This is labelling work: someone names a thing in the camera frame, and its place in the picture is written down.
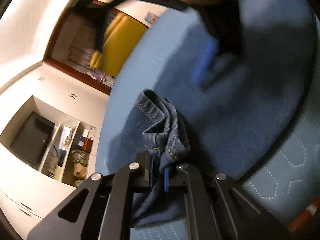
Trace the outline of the dark wooden door frame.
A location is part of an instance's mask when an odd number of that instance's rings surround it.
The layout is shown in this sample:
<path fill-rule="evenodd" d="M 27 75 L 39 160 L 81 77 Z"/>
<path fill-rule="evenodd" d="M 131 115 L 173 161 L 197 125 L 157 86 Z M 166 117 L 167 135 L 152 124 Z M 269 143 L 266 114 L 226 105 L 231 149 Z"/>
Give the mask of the dark wooden door frame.
<path fill-rule="evenodd" d="M 104 72 L 90 67 L 95 52 L 95 29 L 73 12 L 78 0 L 69 0 L 49 39 L 43 61 L 76 80 L 110 95 L 112 84 Z"/>

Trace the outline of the blue quilted bed mattress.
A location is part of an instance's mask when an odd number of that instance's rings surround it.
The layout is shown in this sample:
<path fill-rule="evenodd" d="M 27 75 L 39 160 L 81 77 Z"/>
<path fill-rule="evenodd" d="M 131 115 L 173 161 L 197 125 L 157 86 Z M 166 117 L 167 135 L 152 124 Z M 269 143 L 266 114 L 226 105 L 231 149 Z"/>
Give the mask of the blue quilted bed mattress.
<path fill-rule="evenodd" d="M 169 9 L 144 34 L 107 104 L 96 171 L 151 155 L 152 190 L 133 198 L 130 239 L 187 239 L 188 163 L 210 182 L 222 239 L 287 239 L 319 196 L 319 22 L 307 0 L 238 0 L 243 55 L 219 52 L 199 13 Z"/>

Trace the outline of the small picture card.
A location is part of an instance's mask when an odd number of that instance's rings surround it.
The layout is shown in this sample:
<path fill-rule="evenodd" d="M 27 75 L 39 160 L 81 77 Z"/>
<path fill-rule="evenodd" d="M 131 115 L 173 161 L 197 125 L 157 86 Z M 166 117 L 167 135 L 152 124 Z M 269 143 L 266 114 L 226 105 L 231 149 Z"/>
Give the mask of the small picture card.
<path fill-rule="evenodd" d="M 153 25 L 158 19 L 159 19 L 158 15 L 151 13 L 151 12 L 148 12 L 144 18 L 144 21 L 150 25 Z"/>

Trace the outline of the brown handbag on shelf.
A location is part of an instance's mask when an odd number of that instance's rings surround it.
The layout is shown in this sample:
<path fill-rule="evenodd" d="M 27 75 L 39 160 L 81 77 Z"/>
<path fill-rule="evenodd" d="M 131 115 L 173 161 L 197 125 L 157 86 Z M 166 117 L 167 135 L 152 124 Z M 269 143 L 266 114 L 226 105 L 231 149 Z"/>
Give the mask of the brown handbag on shelf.
<path fill-rule="evenodd" d="M 81 150 L 71 152 L 73 162 L 73 177 L 75 179 L 85 180 L 89 161 L 89 153 Z"/>

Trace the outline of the black flat-screen television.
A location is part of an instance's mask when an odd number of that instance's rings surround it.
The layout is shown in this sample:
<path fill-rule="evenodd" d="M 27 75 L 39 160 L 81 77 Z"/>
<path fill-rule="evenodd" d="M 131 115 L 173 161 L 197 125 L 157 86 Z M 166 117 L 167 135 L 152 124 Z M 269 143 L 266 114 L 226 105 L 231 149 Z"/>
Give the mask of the black flat-screen television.
<path fill-rule="evenodd" d="M 54 127 L 53 122 L 32 112 L 11 143 L 10 149 L 31 165 L 37 166 L 50 142 Z"/>

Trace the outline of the yellow leather chair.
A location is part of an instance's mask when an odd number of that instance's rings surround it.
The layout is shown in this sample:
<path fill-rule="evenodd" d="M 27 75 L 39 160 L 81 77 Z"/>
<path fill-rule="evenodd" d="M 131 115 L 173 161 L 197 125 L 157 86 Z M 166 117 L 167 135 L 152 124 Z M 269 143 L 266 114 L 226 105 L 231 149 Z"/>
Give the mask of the yellow leather chair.
<path fill-rule="evenodd" d="M 95 51 L 89 66 L 116 77 L 148 27 L 138 20 L 118 13 L 104 35 L 103 51 Z"/>

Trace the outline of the cream wardrobe shelf unit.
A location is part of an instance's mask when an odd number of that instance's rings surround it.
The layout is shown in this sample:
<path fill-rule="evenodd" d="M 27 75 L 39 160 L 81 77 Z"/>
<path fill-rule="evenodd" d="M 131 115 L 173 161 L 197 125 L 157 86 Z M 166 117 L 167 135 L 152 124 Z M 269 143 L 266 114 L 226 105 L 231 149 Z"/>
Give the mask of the cream wardrobe shelf unit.
<path fill-rule="evenodd" d="M 63 129 L 73 135 L 95 128 L 88 172 L 94 172 L 97 148 L 108 95 L 76 80 L 47 63 L 37 63 L 1 87 L 1 216 L 15 239 L 30 230 L 73 192 L 63 182 L 66 164 L 46 175 L 56 162 Z M 18 156 L 11 144 L 31 113 L 54 125 L 37 165 Z"/>

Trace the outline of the blue denim jeans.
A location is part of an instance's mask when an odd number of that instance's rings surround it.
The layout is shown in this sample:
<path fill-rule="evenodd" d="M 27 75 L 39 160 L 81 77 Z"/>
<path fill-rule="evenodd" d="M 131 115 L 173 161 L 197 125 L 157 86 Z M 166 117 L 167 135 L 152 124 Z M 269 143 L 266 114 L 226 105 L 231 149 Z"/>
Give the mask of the blue denim jeans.
<path fill-rule="evenodd" d="M 189 162 L 205 174 L 242 177 L 290 122 L 302 95 L 292 61 L 297 30 L 287 25 L 246 28 L 245 56 L 216 55 L 204 83 L 192 71 L 205 40 L 192 26 L 152 90 L 142 91 L 111 142 L 108 168 L 116 172 L 138 152 L 151 155 L 152 190 L 133 199 L 132 225 L 184 215 L 181 194 L 164 191 L 164 170 Z"/>

